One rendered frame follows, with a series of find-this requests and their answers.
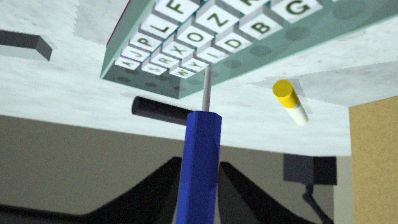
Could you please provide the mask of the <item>blue stylus with grey tip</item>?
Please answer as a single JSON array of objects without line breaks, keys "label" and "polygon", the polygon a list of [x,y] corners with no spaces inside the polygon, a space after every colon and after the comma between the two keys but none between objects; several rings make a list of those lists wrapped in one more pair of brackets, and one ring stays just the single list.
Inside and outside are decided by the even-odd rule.
[{"label": "blue stylus with grey tip", "polygon": [[213,71],[205,71],[202,110],[187,115],[176,224],[214,224],[222,117],[209,112]]}]

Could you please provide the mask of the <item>white and yellow cylinder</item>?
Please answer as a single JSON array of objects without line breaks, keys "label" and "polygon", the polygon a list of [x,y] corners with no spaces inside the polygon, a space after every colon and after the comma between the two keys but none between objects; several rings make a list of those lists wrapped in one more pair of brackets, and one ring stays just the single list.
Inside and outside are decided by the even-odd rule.
[{"label": "white and yellow cylinder", "polygon": [[280,79],[276,81],[272,87],[272,91],[295,120],[297,125],[304,126],[308,123],[308,116],[293,89],[292,83],[289,80]]}]

